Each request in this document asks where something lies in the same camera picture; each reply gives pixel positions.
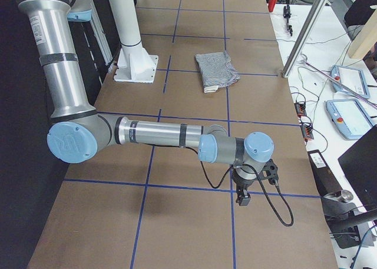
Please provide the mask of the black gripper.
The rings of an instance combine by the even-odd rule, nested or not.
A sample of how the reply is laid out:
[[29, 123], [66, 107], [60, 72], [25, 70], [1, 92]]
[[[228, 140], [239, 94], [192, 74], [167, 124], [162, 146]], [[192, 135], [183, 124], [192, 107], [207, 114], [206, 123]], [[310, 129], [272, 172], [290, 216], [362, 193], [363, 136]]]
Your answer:
[[233, 170], [232, 178], [236, 184], [236, 202], [240, 204], [240, 206], [248, 206], [251, 196], [247, 192], [244, 194], [243, 190], [247, 191], [248, 187], [253, 184], [256, 180], [256, 174], [245, 172], [241, 168], [236, 168]]

